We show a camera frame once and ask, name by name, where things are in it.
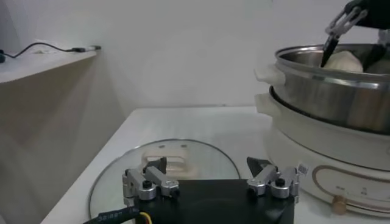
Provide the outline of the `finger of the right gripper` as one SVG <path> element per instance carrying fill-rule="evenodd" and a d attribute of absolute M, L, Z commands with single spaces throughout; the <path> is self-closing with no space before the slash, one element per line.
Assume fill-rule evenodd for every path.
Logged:
<path fill-rule="evenodd" d="M 363 63 L 364 70 L 389 70 L 389 44 L 376 44 Z"/>
<path fill-rule="evenodd" d="M 365 18 L 368 14 L 368 10 L 355 6 L 350 12 L 346 12 L 343 9 L 327 26 L 325 33 L 328 34 L 328 38 L 323 46 L 323 54 L 321 60 L 321 67 L 323 68 L 332 56 L 336 46 L 339 43 L 339 39 L 342 35 L 346 34 L 354 25 L 360 20 Z"/>

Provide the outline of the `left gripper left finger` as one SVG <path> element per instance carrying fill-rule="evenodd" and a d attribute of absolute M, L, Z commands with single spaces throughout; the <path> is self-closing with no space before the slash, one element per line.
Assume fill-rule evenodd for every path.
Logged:
<path fill-rule="evenodd" d="M 141 169 L 127 169 L 122 175 L 123 200 L 126 206 L 139 201 L 152 201 L 157 196 L 173 198 L 180 195 L 180 185 L 166 175 L 167 159 L 162 157 L 147 162 Z"/>

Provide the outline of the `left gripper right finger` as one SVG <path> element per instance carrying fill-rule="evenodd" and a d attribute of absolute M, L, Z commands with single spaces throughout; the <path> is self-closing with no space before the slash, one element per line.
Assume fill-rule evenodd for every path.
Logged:
<path fill-rule="evenodd" d="M 247 165 L 252 178 L 247 180 L 248 191 L 255 197 L 264 196 L 269 189 L 274 198 L 292 197 L 299 202 L 299 174 L 295 167 L 280 170 L 266 159 L 247 157 Z"/>

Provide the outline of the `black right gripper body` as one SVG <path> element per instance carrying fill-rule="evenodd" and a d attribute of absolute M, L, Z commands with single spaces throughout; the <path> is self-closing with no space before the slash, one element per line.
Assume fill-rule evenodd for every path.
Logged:
<path fill-rule="evenodd" d="M 354 0 L 346 5 L 346 12 L 359 7 L 367 15 L 356 25 L 374 29 L 389 29 L 389 0 Z"/>

